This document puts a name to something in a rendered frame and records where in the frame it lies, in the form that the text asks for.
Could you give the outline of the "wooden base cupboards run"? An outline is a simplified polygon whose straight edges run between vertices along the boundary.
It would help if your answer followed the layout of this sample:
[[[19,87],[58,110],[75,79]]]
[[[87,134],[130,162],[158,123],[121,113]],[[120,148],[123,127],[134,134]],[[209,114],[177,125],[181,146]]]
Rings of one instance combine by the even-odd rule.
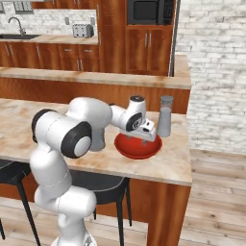
[[[93,44],[2,41],[0,66],[99,72],[99,48]]]

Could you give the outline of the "wooden kitchen island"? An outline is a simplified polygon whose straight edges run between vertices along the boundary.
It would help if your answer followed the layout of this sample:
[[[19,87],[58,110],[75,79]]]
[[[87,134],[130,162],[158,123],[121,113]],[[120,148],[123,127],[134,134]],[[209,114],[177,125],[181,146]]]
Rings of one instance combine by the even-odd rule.
[[[178,246],[192,184],[186,110],[191,90],[187,58],[175,58],[171,77],[0,67],[0,157],[28,160],[35,148],[31,122],[41,109],[65,111],[79,96],[126,107],[145,97],[147,116],[159,117],[160,97],[173,96],[172,132],[147,160],[130,160],[114,147],[116,128],[106,129],[106,147],[69,160],[73,169],[127,176],[132,180],[133,218],[148,225],[147,246]]]

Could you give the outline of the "black stool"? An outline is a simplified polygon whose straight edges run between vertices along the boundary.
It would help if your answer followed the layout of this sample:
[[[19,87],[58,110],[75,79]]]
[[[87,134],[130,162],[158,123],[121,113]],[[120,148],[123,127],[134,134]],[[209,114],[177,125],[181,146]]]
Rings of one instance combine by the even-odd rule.
[[[37,242],[37,246],[41,246],[33,215],[31,213],[25,189],[22,184],[22,180],[30,173],[30,165],[26,162],[0,159],[0,184],[15,185],[18,188],[18,192],[26,211],[27,217],[29,219],[29,223]]]
[[[124,246],[123,198],[127,197],[129,224],[132,224],[130,179],[113,175],[70,170],[72,184],[95,193],[98,205],[116,203],[120,246]]]

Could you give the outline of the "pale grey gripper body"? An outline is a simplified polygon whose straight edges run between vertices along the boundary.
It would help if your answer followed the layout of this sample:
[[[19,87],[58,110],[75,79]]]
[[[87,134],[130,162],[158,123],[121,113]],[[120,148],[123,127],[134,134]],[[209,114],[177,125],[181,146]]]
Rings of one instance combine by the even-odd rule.
[[[131,132],[126,132],[121,130],[120,133],[123,135],[140,138],[150,142],[154,142],[156,139],[156,129],[152,129],[151,131],[144,132],[142,128],[138,128],[135,131],[131,131]]]

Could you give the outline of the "tall wooden cupboard unit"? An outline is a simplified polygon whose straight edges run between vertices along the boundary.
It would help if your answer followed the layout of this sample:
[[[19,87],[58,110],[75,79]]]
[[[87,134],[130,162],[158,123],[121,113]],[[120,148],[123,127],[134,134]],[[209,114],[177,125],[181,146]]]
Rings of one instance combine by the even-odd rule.
[[[131,0],[95,0],[102,72],[169,75],[177,0],[161,1],[161,23],[132,24]]]

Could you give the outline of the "dark sink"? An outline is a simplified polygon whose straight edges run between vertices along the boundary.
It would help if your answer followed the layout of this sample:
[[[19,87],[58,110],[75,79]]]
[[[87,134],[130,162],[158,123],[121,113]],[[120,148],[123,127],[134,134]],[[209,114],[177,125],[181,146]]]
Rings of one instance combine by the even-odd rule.
[[[0,34],[0,39],[33,39],[40,35]]]

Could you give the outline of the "grey shaker bottle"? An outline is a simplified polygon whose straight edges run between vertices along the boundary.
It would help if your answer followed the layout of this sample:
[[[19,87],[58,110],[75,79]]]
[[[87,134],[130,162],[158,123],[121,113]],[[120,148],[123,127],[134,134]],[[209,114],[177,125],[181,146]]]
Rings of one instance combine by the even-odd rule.
[[[171,112],[173,97],[162,95],[160,98],[160,115],[157,134],[160,137],[169,137],[171,132]]]

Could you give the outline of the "silver tap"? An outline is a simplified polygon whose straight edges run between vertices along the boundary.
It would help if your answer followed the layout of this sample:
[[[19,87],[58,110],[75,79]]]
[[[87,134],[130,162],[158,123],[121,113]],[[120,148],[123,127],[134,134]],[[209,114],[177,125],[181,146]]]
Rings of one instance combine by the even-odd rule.
[[[8,23],[10,24],[12,20],[16,20],[16,21],[17,21],[18,26],[19,26],[19,32],[20,32],[20,35],[21,35],[21,36],[25,36],[25,35],[26,35],[26,31],[25,31],[25,29],[21,26],[20,20],[19,20],[17,17],[12,16],[12,17],[9,18]]]

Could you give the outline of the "black microwave oven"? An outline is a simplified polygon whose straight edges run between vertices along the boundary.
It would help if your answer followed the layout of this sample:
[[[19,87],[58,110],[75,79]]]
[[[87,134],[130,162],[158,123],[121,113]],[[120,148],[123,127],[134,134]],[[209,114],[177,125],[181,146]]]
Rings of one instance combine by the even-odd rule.
[[[170,25],[174,0],[127,0],[129,25]]]

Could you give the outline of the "glass cup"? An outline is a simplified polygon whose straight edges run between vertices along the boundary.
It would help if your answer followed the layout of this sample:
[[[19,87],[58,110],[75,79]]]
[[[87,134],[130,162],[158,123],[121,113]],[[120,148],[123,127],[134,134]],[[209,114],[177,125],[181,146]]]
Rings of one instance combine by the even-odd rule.
[[[105,130],[104,129],[94,129],[92,131],[92,142],[90,146],[90,151],[99,152],[106,147],[105,142]]]

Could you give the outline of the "silver toaster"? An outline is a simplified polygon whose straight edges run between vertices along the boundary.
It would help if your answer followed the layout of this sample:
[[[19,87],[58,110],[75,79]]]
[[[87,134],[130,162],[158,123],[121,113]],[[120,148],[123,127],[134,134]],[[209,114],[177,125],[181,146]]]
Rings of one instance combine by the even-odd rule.
[[[94,30],[90,24],[74,24],[72,31],[73,37],[90,38],[94,36]]]

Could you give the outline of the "wooden wall cupboards run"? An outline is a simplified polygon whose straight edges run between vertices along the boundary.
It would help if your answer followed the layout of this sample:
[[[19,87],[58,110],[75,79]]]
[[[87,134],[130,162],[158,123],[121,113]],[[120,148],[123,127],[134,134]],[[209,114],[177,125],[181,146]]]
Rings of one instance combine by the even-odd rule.
[[[50,0],[49,2],[33,2],[34,9],[70,9],[94,10],[97,0]]]

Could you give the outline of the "red bowl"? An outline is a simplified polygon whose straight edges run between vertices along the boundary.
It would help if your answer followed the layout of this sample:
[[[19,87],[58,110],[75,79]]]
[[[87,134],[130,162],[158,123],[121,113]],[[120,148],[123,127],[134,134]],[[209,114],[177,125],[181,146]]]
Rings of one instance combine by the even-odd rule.
[[[162,146],[161,138],[157,135],[154,142],[147,142],[142,145],[140,138],[133,137],[131,140],[126,135],[118,134],[114,140],[114,146],[123,156],[133,160],[145,160],[154,156]]]

